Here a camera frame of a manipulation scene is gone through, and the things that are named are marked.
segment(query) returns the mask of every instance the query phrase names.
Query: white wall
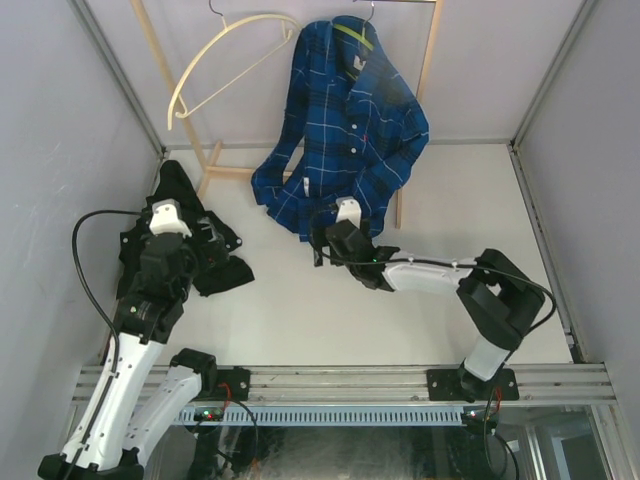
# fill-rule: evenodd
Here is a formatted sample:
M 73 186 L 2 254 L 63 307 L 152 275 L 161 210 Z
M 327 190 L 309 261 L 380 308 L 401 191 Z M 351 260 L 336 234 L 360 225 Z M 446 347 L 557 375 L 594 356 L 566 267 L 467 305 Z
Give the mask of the white wall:
M 523 145 L 592 361 L 640 444 L 640 3 L 600 2 Z
M 157 162 L 68 4 L 3 3 L 0 476 L 28 479 L 56 451 L 79 369 L 104 340 L 75 276 L 73 224 L 98 208 L 138 209 Z M 128 221 L 95 220 L 80 235 L 107 311 Z
M 443 0 L 423 105 L 432 139 L 510 139 L 531 102 L 581 0 Z M 170 95 L 129 0 L 89 0 L 129 79 L 167 145 L 186 145 L 182 126 L 167 131 Z M 303 25 L 336 15 L 368 18 L 369 2 L 215 0 L 228 22 L 275 12 Z M 145 1 L 174 76 L 222 25 L 206 0 Z M 376 3 L 372 24 L 407 83 L 417 86 L 433 5 Z M 211 49 L 185 87 L 191 106 L 226 84 L 280 42 L 279 24 L 253 24 Z M 272 142 L 282 124 L 293 45 L 283 48 L 196 113 L 203 143 Z

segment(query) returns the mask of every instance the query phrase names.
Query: floor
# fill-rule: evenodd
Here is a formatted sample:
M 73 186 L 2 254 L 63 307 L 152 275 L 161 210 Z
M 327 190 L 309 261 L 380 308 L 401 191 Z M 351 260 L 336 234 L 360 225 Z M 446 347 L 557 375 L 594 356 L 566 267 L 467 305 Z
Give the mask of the floor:
M 269 152 L 225 148 L 218 165 L 255 167 Z M 192 151 L 170 158 L 199 184 Z M 371 291 L 342 267 L 314 268 L 309 246 L 256 205 L 248 178 L 214 178 L 203 203 L 242 237 L 236 253 L 256 280 L 208 298 L 193 291 L 159 364 L 183 347 L 212 353 L 220 365 L 457 364 L 472 349 L 478 333 L 455 295 Z M 378 244 L 439 258 L 497 248 L 548 285 L 506 146 L 427 147 L 405 188 L 403 212 L 396 230 L 395 208 L 389 209 Z M 511 359 L 569 362 L 557 317 Z

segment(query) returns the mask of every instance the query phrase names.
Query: shirt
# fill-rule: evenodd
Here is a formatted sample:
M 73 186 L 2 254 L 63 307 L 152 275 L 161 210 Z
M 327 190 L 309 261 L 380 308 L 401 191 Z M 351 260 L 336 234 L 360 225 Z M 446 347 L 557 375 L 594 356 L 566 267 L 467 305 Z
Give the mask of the shirt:
M 363 24 L 372 50 L 334 28 L 360 33 Z M 378 235 L 393 193 L 429 141 L 429 124 L 370 23 L 340 16 L 301 31 L 284 113 L 278 144 L 251 178 L 258 204 L 305 241 L 314 211 L 322 213 L 313 226 L 327 226 L 335 220 L 328 207 L 353 196 Z M 304 155 L 283 184 L 303 137 Z

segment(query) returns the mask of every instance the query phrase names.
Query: black cloth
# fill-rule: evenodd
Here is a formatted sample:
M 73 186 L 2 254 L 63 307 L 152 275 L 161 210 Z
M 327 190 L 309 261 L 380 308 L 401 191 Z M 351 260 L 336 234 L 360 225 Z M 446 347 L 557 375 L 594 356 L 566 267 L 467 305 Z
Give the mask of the black cloth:
M 133 277 L 140 270 L 140 254 L 144 241 L 151 235 L 149 221 L 151 207 L 162 200 L 173 199 L 180 204 L 182 219 L 187 225 L 195 225 L 197 220 L 208 217 L 215 229 L 224 237 L 229 252 L 242 245 L 242 239 L 211 210 L 205 210 L 196 194 L 189 177 L 175 160 L 164 162 L 160 168 L 160 182 L 153 195 L 147 197 L 147 206 L 135 226 L 120 234 L 120 256 L 124 272 L 118 282 L 117 298 L 122 298 L 131 287 Z M 254 280 L 253 271 L 244 260 L 230 256 L 229 261 L 206 269 L 193 280 L 193 286 L 203 297 L 213 293 L 226 292 Z

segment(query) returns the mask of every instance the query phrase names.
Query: shirt sleeve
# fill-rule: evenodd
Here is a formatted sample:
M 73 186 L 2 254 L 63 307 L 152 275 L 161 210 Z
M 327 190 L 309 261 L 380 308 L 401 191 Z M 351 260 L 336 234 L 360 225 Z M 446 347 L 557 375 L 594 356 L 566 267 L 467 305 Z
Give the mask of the shirt sleeve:
M 282 190 L 282 174 L 304 135 L 309 106 L 308 55 L 308 42 L 303 30 L 298 37 L 293 54 L 291 80 L 280 140 L 273 152 L 251 177 L 251 186 L 259 205 L 268 204 Z
M 363 217 L 386 207 L 393 193 L 407 183 L 411 167 L 429 142 L 429 124 L 417 101 L 404 118 L 402 138 L 397 152 L 365 168 L 353 184 L 353 197 L 360 203 Z

